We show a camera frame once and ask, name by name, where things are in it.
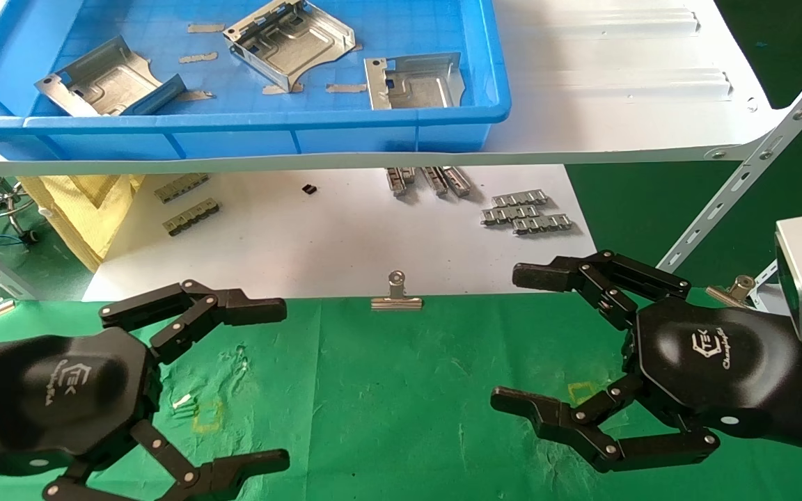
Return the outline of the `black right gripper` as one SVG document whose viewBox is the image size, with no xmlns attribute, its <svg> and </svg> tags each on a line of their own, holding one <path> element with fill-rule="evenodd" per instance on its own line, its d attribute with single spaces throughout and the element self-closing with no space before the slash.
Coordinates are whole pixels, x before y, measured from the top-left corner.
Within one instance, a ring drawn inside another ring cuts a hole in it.
<svg viewBox="0 0 802 501">
<path fill-rule="evenodd" d="M 548 265 L 518 263 L 512 283 L 579 293 L 615 329 L 634 327 L 640 377 L 626 375 L 579 406 L 492 390 L 492 408 L 526 418 L 540 440 L 572 448 L 597 472 L 701 463 L 720 446 L 707 428 L 802 447 L 802 343 L 789 317 L 690 304 L 682 300 L 690 282 L 611 250 L 558 256 Z M 638 311 L 627 292 L 656 303 Z M 638 399 L 678 431 L 622 440 L 602 431 Z"/>
</svg>

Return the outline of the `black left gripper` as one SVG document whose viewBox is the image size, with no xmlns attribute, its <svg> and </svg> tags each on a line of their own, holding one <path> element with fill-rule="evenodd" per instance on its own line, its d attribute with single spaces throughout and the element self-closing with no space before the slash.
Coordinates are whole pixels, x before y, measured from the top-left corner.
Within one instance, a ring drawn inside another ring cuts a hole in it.
<svg viewBox="0 0 802 501">
<path fill-rule="evenodd" d="M 222 324 L 286 320 L 284 299 L 184 281 L 106 305 L 99 316 L 108 329 L 95 335 L 0 342 L 0 476 L 67 467 L 45 500 L 124 500 L 87 481 L 141 446 L 174 479 L 160 499 L 235 500 L 250 478 L 289 469 L 283 448 L 193 466 L 150 421 L 162 389 L 158 363 L 172 364 Z M 128 333 L 165 320 L 150 349 Z"/>
</svg>

